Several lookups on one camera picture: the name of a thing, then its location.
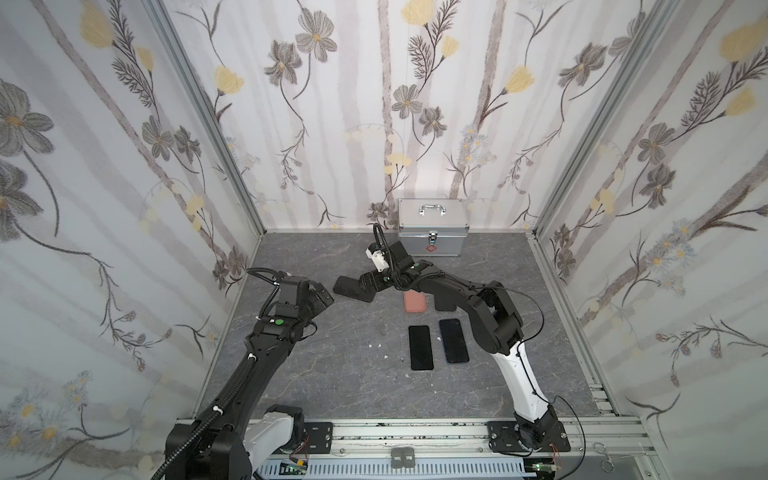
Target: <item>red wire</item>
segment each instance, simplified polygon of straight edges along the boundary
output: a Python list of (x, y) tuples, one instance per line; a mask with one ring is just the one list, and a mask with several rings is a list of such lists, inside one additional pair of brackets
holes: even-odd
[(554, 443), (550, 443), (549, 445), (552, 445), (552, 463), (554, 463), (554, 456), (557, 455), (560, 458), (560, 468), (563, 468), (563, 457), (560, 455), (558, 447), (554, 446)]

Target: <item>black smartphone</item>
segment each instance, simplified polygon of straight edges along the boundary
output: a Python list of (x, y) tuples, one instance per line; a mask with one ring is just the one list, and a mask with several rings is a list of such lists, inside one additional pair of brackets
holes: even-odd
[(411, 346), (411, 370), (434, 370), (432, 341), (427, 325), (408, 327), (408, 342)]
[(464, 340), (462, 323), (458, 319), (440, 320), (440, 335), (442, 348), (445, 349), (445, 361), (448, 363), (467, 363), (469, 352)]

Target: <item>floral wallpaper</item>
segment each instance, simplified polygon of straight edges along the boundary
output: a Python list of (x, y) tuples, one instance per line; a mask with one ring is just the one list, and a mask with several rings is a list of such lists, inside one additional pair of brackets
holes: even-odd
[(535, 225), (652, 2), (167, 0), (268, 228)]
[(0, 5), (0, 462), (146, 478), (256, 237), (141, 4)]
[(677, 479), (765, 477), (767, 112), (765, 3), (681, 2), (538, 232)]

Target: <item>gray marble floor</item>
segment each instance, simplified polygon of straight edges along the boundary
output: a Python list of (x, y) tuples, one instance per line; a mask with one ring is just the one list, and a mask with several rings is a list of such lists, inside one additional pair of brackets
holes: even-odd
[[(306, 276), (330, 291), (339, 275), (357, 277), (372, 269), (364, 253), (371, 242), (371, 233), (268, 233), (254, 266)], [(534, 297), (547, 318), (541, 335), (526, 346), (539, 385), (550, 399), (555, 394), (565, 397), (578, 415), (597, 415), (525, 235), (470, 233), (461, 257), (430, 260), (468, 280), (499, 280)], [(252, 330), (254, 317), (270, 291), (269, 284), (253, 277), (244, 288), (204, 405), (216, 396), (243, 357), (243, 338)], [(277, 370), (253, 417), (260, 418), (273, 403), (300, 406), (310, 419), (513, 415), (501, 372), (474, 342), (466, 313), (437, 312), (432, 296), (427, 297), (426, 313), (406, 313), (402, 292), (394, 289), (378, 293), (373, 303), (334, 295), (336, 302), (316, 318), (318, 333), (299, 343)], [(536, 306), (515, 294), (512, 299), (525, 323), (525, 335), (532, 335), (540, 322)], [(461, 320), (469, 363), (446, 363), (438, 327), (444, 318)], [(434, 370), (410, 369), (409, 325), (429, 325)], [(560, 403), (558, 407), (561, 414), (571, 414)]]

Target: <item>metal first aid box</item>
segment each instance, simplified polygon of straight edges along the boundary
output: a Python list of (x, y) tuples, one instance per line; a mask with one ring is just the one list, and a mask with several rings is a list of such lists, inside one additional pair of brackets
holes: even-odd
[(414, 257), (457, 257), (469, 233), (460, 200), (398, 200), (398, 240)]

